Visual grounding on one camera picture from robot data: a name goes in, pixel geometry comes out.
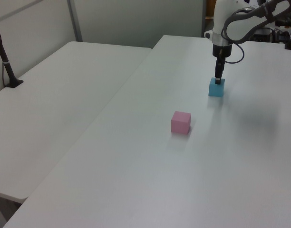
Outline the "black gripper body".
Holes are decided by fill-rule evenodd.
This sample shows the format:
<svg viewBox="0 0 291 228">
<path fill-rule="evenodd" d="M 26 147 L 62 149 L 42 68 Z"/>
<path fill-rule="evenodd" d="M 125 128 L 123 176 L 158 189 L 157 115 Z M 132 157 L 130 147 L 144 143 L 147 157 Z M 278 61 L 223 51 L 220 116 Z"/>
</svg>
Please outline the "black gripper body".
<svg viewBox="0 0 291 228">
<path fill-rule="evenodd" d="M 227 58 L 231 55 L 232 52 L 232 45 L 227 46 L 218 46 L 213 45 L 213 56 L 217 58 Z"/>
</svg>

